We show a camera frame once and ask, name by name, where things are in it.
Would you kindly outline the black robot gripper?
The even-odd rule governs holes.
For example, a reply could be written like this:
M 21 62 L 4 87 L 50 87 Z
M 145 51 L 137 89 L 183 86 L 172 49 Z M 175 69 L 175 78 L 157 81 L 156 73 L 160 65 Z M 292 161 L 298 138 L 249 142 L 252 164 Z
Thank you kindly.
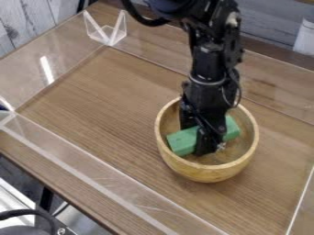
M 241 93 L 239 73 L 223 73 L 216 80 L 191 73 L 181 88 L 180 129 L 197 127 L 193 154 L 203 156 L 216 152 L 225 135 L 225 115 Z

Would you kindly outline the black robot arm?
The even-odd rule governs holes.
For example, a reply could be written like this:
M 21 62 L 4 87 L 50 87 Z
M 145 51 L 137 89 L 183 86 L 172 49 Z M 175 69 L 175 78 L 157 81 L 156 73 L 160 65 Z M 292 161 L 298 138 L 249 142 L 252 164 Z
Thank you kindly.
M 197 156 L 217 151 L 227 138 L 227 113 L 241 99 L 236 65 L 243 61 L 241 14 L 235 0 L 147 0 L 156 13 L 145 18 L 131 0 L 120 0 L 125 11 L 144 26 L 175 21 L 188 37 L 192 57 L 188 78 L 181 83 L 180 128 L 196 130 Z

